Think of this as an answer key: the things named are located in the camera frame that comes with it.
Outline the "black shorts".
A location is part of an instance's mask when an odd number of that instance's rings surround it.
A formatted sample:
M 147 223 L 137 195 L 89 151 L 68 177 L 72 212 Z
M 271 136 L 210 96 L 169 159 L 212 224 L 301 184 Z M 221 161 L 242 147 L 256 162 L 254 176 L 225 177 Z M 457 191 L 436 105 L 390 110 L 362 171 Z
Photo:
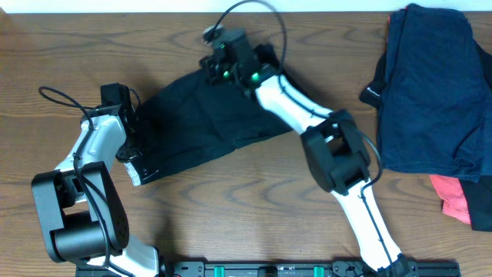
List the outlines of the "black shorts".
M 135 186 L 291 131 L 239 86 L 210 85 L 202 69 L 165 86 L 136 115 L 138 155 L 125 164 Z

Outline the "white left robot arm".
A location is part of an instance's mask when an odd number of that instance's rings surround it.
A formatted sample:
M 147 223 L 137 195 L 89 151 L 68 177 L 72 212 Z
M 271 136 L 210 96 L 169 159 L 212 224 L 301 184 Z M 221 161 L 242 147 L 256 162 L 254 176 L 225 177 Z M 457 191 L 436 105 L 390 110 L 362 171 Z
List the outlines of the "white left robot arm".
M 136 150 L 135 91 L 113 83 L 101 87 L 100 105 L 83 106 L 68 95 L 61 104 L 78 108 L 81 133 L 57 167 L 32 179 L 42 237 L 53 262 L 70 262 L 78 276 L 158 276 L 158 250 L 129 230 L 128 217 L 111 180 L 115 161 Z

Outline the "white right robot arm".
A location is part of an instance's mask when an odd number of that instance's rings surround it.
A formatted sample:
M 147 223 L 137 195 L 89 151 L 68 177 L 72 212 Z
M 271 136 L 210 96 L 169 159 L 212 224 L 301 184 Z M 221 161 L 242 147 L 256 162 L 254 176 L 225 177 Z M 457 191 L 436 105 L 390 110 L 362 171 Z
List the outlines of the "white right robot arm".
M 201 60 L 212 85 L 232 82 L 299 134 L 316 183 L 341 205 L 373 276 L 406 276 L 411 266 L 391 238 L 377 207 L 368 149 L 374 143 L 345 110 L 332 111 L 308 98 L 283 64 L 261 59 L 243 29 L 212 25 L 203 33 L 213 53 Z

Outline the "black garment with logo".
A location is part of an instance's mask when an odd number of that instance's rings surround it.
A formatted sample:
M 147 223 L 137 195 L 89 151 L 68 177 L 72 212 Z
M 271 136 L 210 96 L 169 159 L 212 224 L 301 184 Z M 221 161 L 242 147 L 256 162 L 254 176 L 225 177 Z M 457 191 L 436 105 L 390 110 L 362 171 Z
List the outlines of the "black garment with logo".
M 377 62 L 372 81 L 359 94 L 359 100 L 361 102 L 377 110 L 381 108 L 382 92 L 386 87 L 386 61 L 386 53 L 384 53 Z

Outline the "navy blue garment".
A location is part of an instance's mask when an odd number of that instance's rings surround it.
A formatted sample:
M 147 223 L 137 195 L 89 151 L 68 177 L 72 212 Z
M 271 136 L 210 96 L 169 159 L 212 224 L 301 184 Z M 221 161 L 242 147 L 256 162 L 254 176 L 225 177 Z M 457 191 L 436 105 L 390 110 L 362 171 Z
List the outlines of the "navy blue garment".
M 409 4 L 390 17 L 378 143 L 385 168 L 491 174 L 491 86 L 463 13 Z

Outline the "red garment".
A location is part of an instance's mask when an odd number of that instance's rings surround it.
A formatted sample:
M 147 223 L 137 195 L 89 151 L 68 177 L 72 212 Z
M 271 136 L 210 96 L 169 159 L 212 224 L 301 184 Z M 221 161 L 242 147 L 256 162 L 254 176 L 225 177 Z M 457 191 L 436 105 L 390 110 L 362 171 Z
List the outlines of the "red garment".
M 470 225 L 467 200 L 459 179 L 442 175 L 429 175 L 429 178 L 435 192 L 442 200 L 442 212 Z

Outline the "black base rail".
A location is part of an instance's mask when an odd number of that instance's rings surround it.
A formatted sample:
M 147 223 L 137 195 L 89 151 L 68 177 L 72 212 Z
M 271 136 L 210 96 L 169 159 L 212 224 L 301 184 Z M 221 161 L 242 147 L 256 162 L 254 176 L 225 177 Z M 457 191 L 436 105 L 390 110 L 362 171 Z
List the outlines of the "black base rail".
M 154 271 L 112 272 L 94 266 L 77 267 L 77 276 L 170 276 L 170 277 L 460 277 L 456 262 L 406 261 L 393 270 L 375 271 L 360 261 L 334 261 L 331 263 L 205 263 L 176 262 Z

